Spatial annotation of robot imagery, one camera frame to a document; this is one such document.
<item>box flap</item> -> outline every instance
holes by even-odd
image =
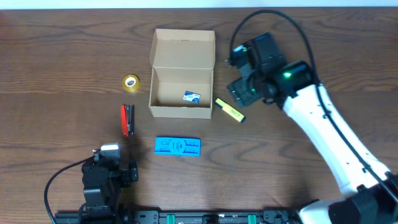
[[[206,68],[215,63],[212,30],[156,29],[150,63],[154,68]]]

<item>open cardboard box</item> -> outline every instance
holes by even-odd
[[[149,109],[154,117],[211,118],[215,32],[156,29],[150,63]],[[200,94],[198,104],[183,100]]]

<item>yellow highlighter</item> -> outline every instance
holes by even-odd
[[[240,123],[243,123],[246,120],[246,117],[243,114],[241,114],[239,111],[234,109],[229,104],[222,101],[220,98],[218,98],[215,101],[215,103],[217,106],[223,109],[223,111],[227,112],[229,115],[231,115],[233,118],[235,118],[235,120],[239,121]]]

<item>wood grain surface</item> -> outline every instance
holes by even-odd
[[[224,62],[233,29],[256,9],[112,9],[0,12],[0,223],[50,223],[48,179],[107,142],[139,162],[139,182],[122,201],[163,210],[295,207],[340,198],[337,184],[303,131],[276,106],[257,102],[239,124],[213,118],[153,118],[149,51],[155,28],[215,30],[214,96],[233,103],[239,77]],[[319,76],[347,123],[398,171],[398,8],[283,8],[306,31]],[[307,59],[293,28],[274,16],[243,27],[239,44],[272,31],[290,61]],[[122,79],[135,73],[131,94]],[[136,137],[122,137],[121,104],[136,106]],[[199,158],[154,155],[161,135],[202,139]],[[84,202],[80,167],[54,180],[50,206]]]

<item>yellow tape roll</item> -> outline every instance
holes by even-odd
[[[139,79],[136,75],[128,75],[123,79],[123,88],[126,91],[134,92],[139,88]]]

